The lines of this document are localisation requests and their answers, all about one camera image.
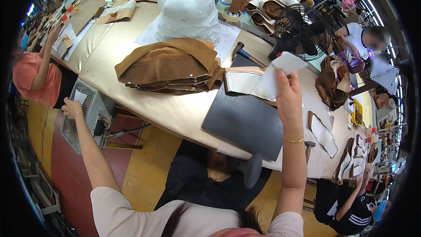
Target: blue face mask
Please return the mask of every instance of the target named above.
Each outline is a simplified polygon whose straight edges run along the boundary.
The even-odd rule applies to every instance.
[[[27,50],[27,48],[28,48],[28,34],[24,34],[24,37],[22,38],[22,41],[21,41],[21,43],[19,44],[19,46],[21,46],[22,47],[22,50],[21,50],[21,52],[19,52],[19,54],[22,54],[22,53],[24,53],[24,51],[25,50]]]
[[[373,219],[375,222],[381,220],[383,212],[384,212],[384,208],[386,208],[386,203],[387,203],[387,200],[382,201],[379,204],[379,206],[377,206],[376,210],[374,211]]]

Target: black cutting board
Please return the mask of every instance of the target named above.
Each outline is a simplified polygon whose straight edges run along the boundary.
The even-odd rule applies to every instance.
[[[258,66],[237,55],[231,67]],[[227,93],[222,83],[202,128],[229,143],[276,161],[282,147],[283,125],[278,110],[252,95]]]

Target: wooden floor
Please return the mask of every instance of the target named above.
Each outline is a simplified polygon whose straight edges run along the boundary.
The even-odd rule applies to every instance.
[[[77,155],[60,134],[62,113],[43,103],[29,101],[27,116],[29,139],[47,178],[61,191],[60,202],[63,203],[62,211],[66,215],[66,221],[82,237],[97,236],[91,218],[89,192],[92,188],[81,155]],[[131,129],[143,124],[140,120],[125,120],[120,125],[123,125],[122,129]],[[135,141],[143,145],[142,150],[106,149],[103,153],[133,208],[138,211],[152,211],[165,189],[171,161],[182,139],[155,126],[136,135],[137,137],[126,135],[124,141],[128,144]],[[218,172],[210,174],[212,177],[220,176]],[[260,210],[259,223],[265,231],[269,228],[276,206],[281,180],[282,173],[273,171],[266,186],[250,204]],[[315,196],[316,188],[307,185],[306,199],[313,200]],[[82,211],[85,211],[86,217],[81,216]],[[316,221],[311,212],[303,210],[303,220],[305,237],[336,236],[333,229]]]

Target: gold bracelet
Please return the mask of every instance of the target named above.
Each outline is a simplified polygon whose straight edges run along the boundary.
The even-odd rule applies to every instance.
[[[294,143],[294,144],[298,144],[298,143],[301,143],[302,141],[304,141],[304,136],[303,136],[303,138],[301,138],[300,140],[291,140],[291,139],[287,139],[284,135],[282,135],[282,138],[283,138],[283,139],[285,139],[285,140],[287,140],[288,142],[290,142],[290,143]]]

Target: yellow tray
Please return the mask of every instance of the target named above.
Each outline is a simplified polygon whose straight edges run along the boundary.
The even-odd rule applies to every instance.
[[[356,99],[354,99],[354,111],[351,113],[351,116],[352,116],[351,122],[354,124],[358,124],[358,123],[355,123],[355,112],[357,110],[360,112],[361,117],[362,117],[362,105]]]

